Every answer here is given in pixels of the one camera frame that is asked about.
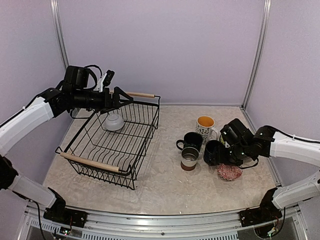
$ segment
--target wooden handle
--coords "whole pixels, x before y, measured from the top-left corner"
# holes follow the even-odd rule
[[[155,98],[155,95],[150,93],[140,93],[140,92],[130,92],[130,91],[126,91],[125,93],[132,97],[142,97],[142,98],[151,98],[151,99]]]
[[[79,157],[79,156],[75,156],[66,152],[60,152],[60,156],[64,157],[66,159],[78,162],[78,163],[82,163],[82,164],[86,164],[95,168],[99,168],[99,169],[104,169],[104,170],[108,170],[111,172],[119,172],[119,167],[118,166],[112,166],[112,165],[108,165],[108,164],[104,164],[101,162],[97,162],[97,161],[92,161],[83,157]]]

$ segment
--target red patterned bowl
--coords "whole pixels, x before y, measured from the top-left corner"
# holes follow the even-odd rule
[[[225,181],[234,181],[242,175],[242,169],[237,166],[220,164],[217,168],[218,176]]]

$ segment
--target brown cup base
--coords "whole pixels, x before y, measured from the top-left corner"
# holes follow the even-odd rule
[[[182,162],[180,162],[180,165],[181,165],[181,168],[182,168],[183,170],[185,170],[185,171],[192,171],[193,169],[196,168],[196,165],[197,165],[197,164],[195,164],[194,166],[185,166],[185,165],[183,165]]]

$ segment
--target dish rack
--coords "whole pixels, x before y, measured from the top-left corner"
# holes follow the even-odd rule
[[[119,109],[93,113],[62,151],[74,170],[104,182],[135,189],[135,181],[155,130],[159,124],[160,96],[157,103],[133,101]],[[109,131],[104,121],[109,114],[119,114],[124,126]]]

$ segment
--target marble tabletop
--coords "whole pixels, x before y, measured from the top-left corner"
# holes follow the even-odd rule
[[[79,116],[88,115],[80,111]],[[211,116],[220,130],[234,118],[246,122],[238,107],[161,106],[155,131],[137,181],[131,190],[75,172],[69,162],[55,156],[44,185],[56,190],[69,206],[126,214],[179,215],[214,213],[254,207],[275,184],[267,162],[260,158],[256,167],[243,170],[235,181],[224,181],[215,166],[200,158],[193,171],[180,166],[181,151],[176,141],[196,128],[199,116]],[[61,144],[64,148],[84,120],[75,120]]]

